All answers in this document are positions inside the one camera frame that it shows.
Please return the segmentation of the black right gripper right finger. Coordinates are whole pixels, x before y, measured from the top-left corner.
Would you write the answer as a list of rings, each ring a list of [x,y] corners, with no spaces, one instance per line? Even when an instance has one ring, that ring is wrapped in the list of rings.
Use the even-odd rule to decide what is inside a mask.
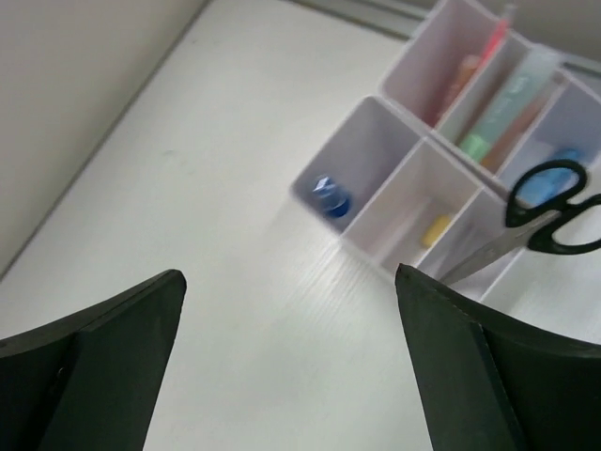
[[[600,347],[400,265],[399,315],[436,450],[597,450]]]

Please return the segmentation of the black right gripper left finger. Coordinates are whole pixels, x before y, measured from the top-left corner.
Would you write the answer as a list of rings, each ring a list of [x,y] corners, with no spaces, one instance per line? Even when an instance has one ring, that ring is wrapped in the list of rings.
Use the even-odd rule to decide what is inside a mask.
[[[2,339],[2,449],[143,449],[186,290],[168,270]]]

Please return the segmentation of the black handled scissors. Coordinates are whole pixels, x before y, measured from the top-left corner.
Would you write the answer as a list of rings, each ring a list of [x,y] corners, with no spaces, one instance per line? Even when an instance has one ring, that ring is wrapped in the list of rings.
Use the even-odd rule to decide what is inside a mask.
[[[519,192],[527,182],[541,173],[559,169],[568,171],[573,177],[574,182],[569,188],[534,207],[520,201]],[[466,279],[518,248],[556,256],[575,256],[598,250],[599,240],[583,244],[564,244],[554,238],[554,233],[560,228],[585,211],[600,205],[599,194],[579,203],[570,201],[586,188],[588,179],[584,166],[566,159],[540,163],[527,171],[508,194],[504,217],[505,231],[452,267],[439,279],[440,282],[449,286]]]

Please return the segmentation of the yellow eraser block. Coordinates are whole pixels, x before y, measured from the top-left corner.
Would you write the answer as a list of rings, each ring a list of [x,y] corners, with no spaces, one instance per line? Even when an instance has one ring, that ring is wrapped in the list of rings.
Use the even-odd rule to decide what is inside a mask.
[[[425,249],[430,248],[443,234],[452,220],[453,216],[448,214],[442,214],[436,217],[422,235],[420,239],[421,246]]]

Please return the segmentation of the blue correction tape dispenser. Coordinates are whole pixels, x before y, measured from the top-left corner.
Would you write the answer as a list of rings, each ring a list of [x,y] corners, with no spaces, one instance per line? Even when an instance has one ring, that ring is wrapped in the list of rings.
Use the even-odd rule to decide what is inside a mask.
[[[576,148],[560,148],[549,158],[554,160],[571,160],[583,162],[583,152]],[[531,207],[541,205],[562,191],[564,185],[574,176],[567,168],[548,169],[531,176],[517,193],[519,199]]]

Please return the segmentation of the clear spray bottle blue cap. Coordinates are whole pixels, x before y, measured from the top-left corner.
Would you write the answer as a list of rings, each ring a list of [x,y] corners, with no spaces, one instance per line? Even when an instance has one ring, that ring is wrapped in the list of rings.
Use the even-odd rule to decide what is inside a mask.
[[[330,176],[323,175],[316,180],[312,195],[327,217],[342,218],[350,211],[350,194]]]

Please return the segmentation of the brown orange slim pen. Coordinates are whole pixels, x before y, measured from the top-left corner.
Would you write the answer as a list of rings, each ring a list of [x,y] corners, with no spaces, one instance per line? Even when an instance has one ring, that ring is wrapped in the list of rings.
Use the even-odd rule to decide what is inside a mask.
[[[496,174],[518,139],[530,127],[547,103],[547,97],[541,95],[533,100],[503,133],[493,148],[480,161],[480,165],[492,174]]]

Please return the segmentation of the red slim highlighter pen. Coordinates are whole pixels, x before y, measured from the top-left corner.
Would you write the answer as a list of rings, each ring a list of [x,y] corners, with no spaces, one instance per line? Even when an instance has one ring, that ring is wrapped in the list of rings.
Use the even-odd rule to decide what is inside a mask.
[[[515,3],[507,3],[504,6],[503,12],[500,18],[498,19],[497,24],[494,30],[492,31],[491,35],[489,36],[489,39],[487,40],[485,47],[481,53],[478,68],[481,68],[486,64],[486,62],[492,57],[499,45],[505,39],[506,33],[511,28],[515,11]]]

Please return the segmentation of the clear compartment organizer box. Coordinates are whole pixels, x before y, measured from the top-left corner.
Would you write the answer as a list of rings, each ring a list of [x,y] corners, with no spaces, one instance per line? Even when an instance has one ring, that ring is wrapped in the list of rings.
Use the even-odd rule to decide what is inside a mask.
[[[499,236],[502,197],[556,150],[581,150],[589,169],[600,164],[600,97],[561,63],[547,103],[496,174],[458,148],[511,72],[541,46],[512,31],[433,125],[462,59],[481,55],[498,19],[474,1],[439,2],[379,92],[359,102],[293,182],[302,205],[386,279],[400,264],[438,276]],[[323,175],[350,194],[346,216],[325,216],[313,198]],[[442,214],[452,222],[423,248],[422,235]]]

